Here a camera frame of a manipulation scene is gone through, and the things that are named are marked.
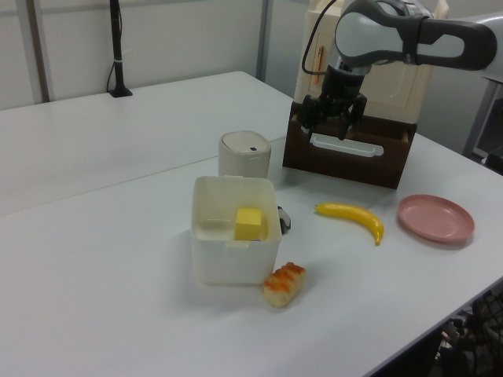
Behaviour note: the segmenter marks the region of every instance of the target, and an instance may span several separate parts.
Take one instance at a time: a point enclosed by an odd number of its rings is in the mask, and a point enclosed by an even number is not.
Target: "small white bin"
[[[262,211],[261,241],[234,240],[239,207]],[[263,178],[197,178],[190,235],[193,271],[201,282],[263,283],[273,272],[281,241],[273,184]]]

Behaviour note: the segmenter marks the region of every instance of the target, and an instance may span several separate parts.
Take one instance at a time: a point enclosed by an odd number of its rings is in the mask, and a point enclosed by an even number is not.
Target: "black cable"
[[[120,12],[120,4],[119,3],[117,3],[117,8],[119,9],[119,40],[122,40],[122,38],[123,38],[123,15]],[[114,61],[112,63],[112,67],[110,68],[110,73],[108,73],[107,93],[110,93],[110,89],[108,87],[110,85],[110,78],[112,77],[112,72],[113,72],[113,70],[114,70],[115,67],[116,67],[116,62]]]
[[[304,56],[302,58],[302,70],[306,72],[309,75],[326,75],[328,72],[327,71],[309,71],[306,69],[306,59],[307,59],[307,54],[309,53],[309,48],[311,46],[311,43],[313,43],[314,35],[316,34],[316,29],[318,29],[318,25],[321,22],[321,18],[325,15],[327,10],[333,5],[334,2],[337,0],[332,0],[327,4],[327,6],[321,11],[320,16],[316,20],[316,23],[314,24],[313,31],[311,32],[311,36],[309,37],[309,42],[307,43],[306,50],[304,51]]]

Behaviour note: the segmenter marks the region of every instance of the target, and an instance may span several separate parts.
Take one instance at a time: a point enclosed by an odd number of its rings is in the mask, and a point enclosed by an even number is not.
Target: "butter block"
[[[262,211],[257,208],[238,208],[234,239],[253,241],[260,238],[262,231]]]

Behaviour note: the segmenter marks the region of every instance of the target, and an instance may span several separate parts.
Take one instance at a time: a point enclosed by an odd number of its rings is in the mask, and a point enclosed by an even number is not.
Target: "yellow banana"
[[[322,203],[314,208],[319,214],[334,218],[346,218],[364,225],[374,236],[376,245],[383,239],[384,225],[379,218],[365,208],[344,203]]]

